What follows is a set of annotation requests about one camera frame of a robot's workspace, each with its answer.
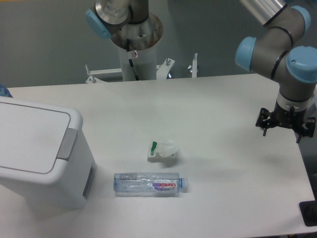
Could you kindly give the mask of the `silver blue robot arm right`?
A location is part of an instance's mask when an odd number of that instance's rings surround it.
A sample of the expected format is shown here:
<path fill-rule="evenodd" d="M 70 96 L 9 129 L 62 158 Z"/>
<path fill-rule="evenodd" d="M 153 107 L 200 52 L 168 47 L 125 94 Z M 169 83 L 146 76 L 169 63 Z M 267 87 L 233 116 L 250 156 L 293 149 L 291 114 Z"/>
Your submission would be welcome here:
<path fill-rule="evenodd" d="M 283 0 L 243 0 L 241 4 L 260 22 L 266 33 L 259 39 L 247 37 L 237 48 L 235 62 L 279 84 L 274 110 L 261 108 L 256 126 L 293 130 L 299 142 L 312 138 L 317 119 L 306 117 L 317 85 L 317 50 L 295 46 L 311 24 L 309 12 L 289 7 Z"/>

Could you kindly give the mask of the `silver blue robot arm rear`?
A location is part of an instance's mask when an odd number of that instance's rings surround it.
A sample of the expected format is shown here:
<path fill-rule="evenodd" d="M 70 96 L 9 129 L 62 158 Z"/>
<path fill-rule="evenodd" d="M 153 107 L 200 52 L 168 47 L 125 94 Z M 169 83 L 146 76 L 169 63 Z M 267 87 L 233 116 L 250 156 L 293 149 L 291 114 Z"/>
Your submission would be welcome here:
<path fill-rule="evenodd" d="M 97 0 L 85 17 L 92 31 L 102 39 L 118 32 L 134 38 L 151 29 L 147 0 Z"/>

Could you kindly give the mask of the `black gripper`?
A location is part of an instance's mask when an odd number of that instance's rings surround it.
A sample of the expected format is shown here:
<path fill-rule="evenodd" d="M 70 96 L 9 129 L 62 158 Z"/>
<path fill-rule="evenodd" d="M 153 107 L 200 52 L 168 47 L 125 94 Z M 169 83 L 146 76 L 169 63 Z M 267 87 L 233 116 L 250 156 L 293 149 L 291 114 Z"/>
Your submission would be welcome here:
<path fill-rule="evenodd" d="M 263 136 L 266 136 L 269 128 L 276 126 L 297 129 L 296 143 L 299 143 L 303 137 L 312 138 L 315 132 L 316 117 L 308 117 L 303 125 L 305 113 L 306 109 L 298 112 L 295 109 L 285 110 L 276 102 L 273 112 L 266 108 L 260 109 L 255 126 L 263 131 Z"/>

